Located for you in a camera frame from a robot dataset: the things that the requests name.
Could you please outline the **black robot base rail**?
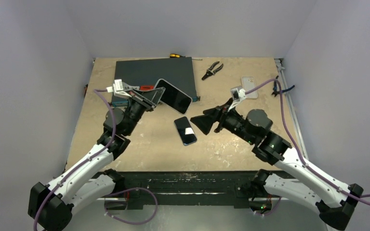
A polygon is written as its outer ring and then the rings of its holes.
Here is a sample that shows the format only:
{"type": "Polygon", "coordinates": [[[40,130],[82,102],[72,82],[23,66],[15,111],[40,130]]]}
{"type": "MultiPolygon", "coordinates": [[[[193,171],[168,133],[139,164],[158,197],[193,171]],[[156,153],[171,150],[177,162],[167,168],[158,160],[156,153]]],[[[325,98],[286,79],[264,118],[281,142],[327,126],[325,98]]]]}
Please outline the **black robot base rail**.
{"type": "Polygon", "coordinates": [[[278,198],[275,193],[264,189],[264,178],[270,174],[283,180],[293,177],[282,171],[124,171],[105,170],[96,173],[92,179],[108,175],[115,181],[113,192],[129,188],[146,188],[118,195],[127,200],[127,208],[143,209],[145,205],[185,206],[232,206],[233,208],[259,208],[259,201],[269,197],[278,198]]]}

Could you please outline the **blue smartphone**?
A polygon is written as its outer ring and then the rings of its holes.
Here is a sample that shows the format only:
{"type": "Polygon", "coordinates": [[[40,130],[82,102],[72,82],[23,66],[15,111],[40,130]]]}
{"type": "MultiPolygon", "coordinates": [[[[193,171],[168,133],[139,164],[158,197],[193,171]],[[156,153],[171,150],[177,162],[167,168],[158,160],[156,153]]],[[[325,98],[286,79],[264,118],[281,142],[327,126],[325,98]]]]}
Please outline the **blue smartphone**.
{"type": "Polygon", "coordinates": [[[184,146],[197,142],[195,132],[186,116],[174,120],[174,125],[184,146]]]}

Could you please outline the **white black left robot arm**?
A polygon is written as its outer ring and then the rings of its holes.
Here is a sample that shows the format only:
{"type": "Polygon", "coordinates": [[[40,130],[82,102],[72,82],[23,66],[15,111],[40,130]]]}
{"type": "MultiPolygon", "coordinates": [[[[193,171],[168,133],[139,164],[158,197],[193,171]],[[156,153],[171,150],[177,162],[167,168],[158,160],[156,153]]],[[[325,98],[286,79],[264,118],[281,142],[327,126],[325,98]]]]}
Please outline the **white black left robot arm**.
{"type": "Polygon", "coordinates": [[[33,230],[62,231],[73,216],[102,197],[128,196],[133,191],[149,193],[154,204],[156,196],[143,187],[129,187],[117,171],[100,170],[116,160],[127,149],[130,136],[145,112],[153,111],[161,101],[165,88],[153,90],[108,87],[106,92],[126,96],[129,105],[121,110],[106,104],[108,112],[103,133],[96,144],[71,168],[48,183],[36,183],[30,190],[28,215],[33,218],[33,230]]]}

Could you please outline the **phone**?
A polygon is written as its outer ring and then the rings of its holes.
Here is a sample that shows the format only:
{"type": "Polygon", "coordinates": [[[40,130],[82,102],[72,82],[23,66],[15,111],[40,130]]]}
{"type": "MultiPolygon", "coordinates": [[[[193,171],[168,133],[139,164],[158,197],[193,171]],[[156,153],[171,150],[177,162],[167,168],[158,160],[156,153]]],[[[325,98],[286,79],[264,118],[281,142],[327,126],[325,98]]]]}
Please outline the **phone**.
{"type": "Polygon", "coordinates": [[[258,98],[257,91],[251,92],[249,94],[247,93],[249,90],[256,88],[256,82],[255,82],[254,77],[244,76],[244,77],[241,78],[241,83],[242,83],[243,89],[246,92],[246,98],[247,99],[255,100],[255,99],[258,98]]]}
{"type": "Polygon", "coordinates": [[[163,104],[169,106],[182,115],[187,113],[193,101],[189,95],[162,78],[156,82],[155,88],[165,89],[160,99],[163,104]]]}

